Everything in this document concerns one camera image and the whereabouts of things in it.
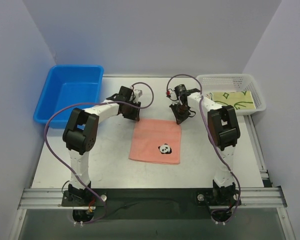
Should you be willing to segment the pink towel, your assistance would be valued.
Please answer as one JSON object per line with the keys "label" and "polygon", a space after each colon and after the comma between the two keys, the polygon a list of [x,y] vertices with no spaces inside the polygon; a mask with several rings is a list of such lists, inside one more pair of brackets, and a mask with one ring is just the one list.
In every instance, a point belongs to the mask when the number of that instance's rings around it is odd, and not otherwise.
{"label": "pink towel", "polygon": [[135,124],[129,159],[152,164],[178,165],[182,129],[174,121],[144,118]]}

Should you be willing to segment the cream green patterned towel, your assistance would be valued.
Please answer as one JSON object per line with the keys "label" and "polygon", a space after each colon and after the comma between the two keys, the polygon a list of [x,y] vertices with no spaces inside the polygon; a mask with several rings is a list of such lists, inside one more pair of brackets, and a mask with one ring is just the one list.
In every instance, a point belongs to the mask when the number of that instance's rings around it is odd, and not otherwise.
{"label": "cream green patterned towel", "polygon": [[235,110],[253,110],[256,108],[250,90],[212,93],[213,101],[223,106],[233,106]]}

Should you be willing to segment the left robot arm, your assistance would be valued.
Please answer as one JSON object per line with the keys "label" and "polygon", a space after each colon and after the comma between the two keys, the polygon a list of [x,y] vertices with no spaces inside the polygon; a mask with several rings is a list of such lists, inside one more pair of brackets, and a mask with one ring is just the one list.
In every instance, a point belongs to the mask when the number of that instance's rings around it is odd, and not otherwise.
{"label": "left robot arm", "polygon": [[118,93],[99,105],[72,110],[62,136],[70,155],[72,172],[68,193],[72,198],[86,202],[92,198],[88,190],[91,187],[89,153],[96,143],[99,123],[117,115],[138,122],[142,94],[139,89],[121,86]]}

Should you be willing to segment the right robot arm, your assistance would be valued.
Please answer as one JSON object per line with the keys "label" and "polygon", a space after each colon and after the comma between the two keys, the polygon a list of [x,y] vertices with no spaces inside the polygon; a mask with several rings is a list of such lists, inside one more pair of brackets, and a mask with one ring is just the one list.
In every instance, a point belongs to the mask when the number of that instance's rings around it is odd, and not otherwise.
{"label": "right robot arm", "polygon": [[235,199],[241,196],[241,186],[233,172],[234,152],[241,136],[236,111],[204,97],[196,88],[167,91],[172,101],[170,108],[179,125],[199,111],[207,131],[208,140],[217,155],[217,167],[212,181],[216,199]]}

